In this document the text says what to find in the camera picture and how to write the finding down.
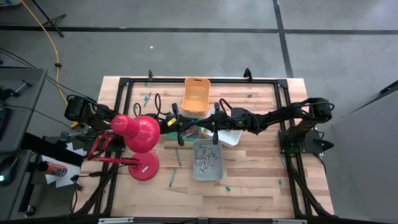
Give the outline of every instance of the white paper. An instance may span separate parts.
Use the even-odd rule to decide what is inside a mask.
[[[79,155],[84,155],[84,150],[83,149],[78,149],[78,150],[73,150],[73,145],[72,143],[68,143],[67,144],[67,149],[69,151],[72,151],[74,153],[77,153]],[[54,175],[45,175],[45,179],[47,181],[47,184],[51,184],[52,182],[56,181],[55,186],[56,187],[63,187],[66,185],[71,185],[73,184],[73,182],[70,180],[71,177],[73,177],[76,174],[80,174],[80,167],[78,166],[74,166],[71,164],[67,164],[64,162],[60,162],[58,160],[55,160],[53,158],[47,157],[47,156],[42,156],[43,161],[47,161],[47,162],[53,162],[55,164],[60,164],[60,165],[64,165],[67,167],[68,171],[67,173],[63,176],[63,177],[57,177]]]

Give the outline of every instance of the orange basket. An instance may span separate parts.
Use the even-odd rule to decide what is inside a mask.
[[[206,78],[186,78],[181,109],[189,114],[205,114],[209,104],[210,81]]]

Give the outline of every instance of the gray floor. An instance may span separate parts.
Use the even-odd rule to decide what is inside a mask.
[[[277,28],[272,0],[38,2],[53,16],[66,13],[62,26]],[[285,29],[398,29],[395,0],[280,0],[279,4]],[[22,6],[0,9],[0,24],[35,26]],[[286,77],[278,34],[65,32],[64,39],[56,33],[52,37],[63,65],[60,83],[93,98],[98,96],[103,76],[146,75],[149,69],[154,75],[240,77],[249,67],[256,77]],[[398,79],[398,35],[287,34],[286,39],[294,77],[305,79],[309,96],[324,97],[336,105],[334,120]],[[0,31],[0,46],[48,69],[55,77],[55,56],[43,32]],[[3,55],[0,59],[17,65]],[[67,122],[65,106],[56,88],[48,83],[37,109]],[[29,126],[38,136],[64,129],[39,114]],[[349,182],[347,164],[339,161],[333,150],[326,153],[336,214],[371,219]],[[52,185],[38,190],[42,193],[35,199],[37,217],[68,212],[69,198],[57,207],[53,205],[60,190]],[[65,190],[72,195],[71,188]]]

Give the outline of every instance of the lamp shade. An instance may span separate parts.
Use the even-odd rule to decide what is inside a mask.
[[[126,146],[136,153],[149,152],[160,138],[160,126],[150,116],[130,118],[119,114],[112,119],[112,130],[123,136]]]

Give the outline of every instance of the wooden table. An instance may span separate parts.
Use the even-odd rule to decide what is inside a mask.
[[[104,77],[98,102],[114,107],[120,77]],[[307,98],[304,80],[287,79],[291,101]],[[135,102],[141,105],[144,97],[152,92],[162,98],[162,111],[171,111],[172,103],[181,105],[183,83],[135,83],[129,116],[133,116]],[[126,90],[120,109],[124,108]],[[253,113],[267,113],[276,110],[275,93],[272,85],[265,84],[211,84],[209,108],[220,98],[231,106],[246,108]],[[142,113],[155,113],[154,98],[149,100]],[[114,194],[112,216],[129,217],[217,217],[217,218],[292,218],[294,217],[287,171],[279,156],[278,124],[268,127],[258,136],[244,132],[240,142],[233,148],[223,147],[224,178],[221,181],[198,182],[193,179],[192,143],[178,146],[176,140],[162,137],[152,150],[159,157],[160,169],[157,175],[146,182],[133,179],[127,167],[119,169]],[[179,150],[182,166],[178,166],[175,149]],[[134,153],[126,149],[123,157]],[[313,155],[304,154],[303,164],[307,184],[326,211],[333,213],[325,171]],[[84,162],[82,174],[101,170],[102,163]],[[173,186],[169,181],[173,169],[177,169]],[[80,178],[84,191],[78,195],[78,210],[93,193],[99,178]],[[304,212],[302,193],[298,189],[300,208]],[[106,203],[108,188],[103,197]]]

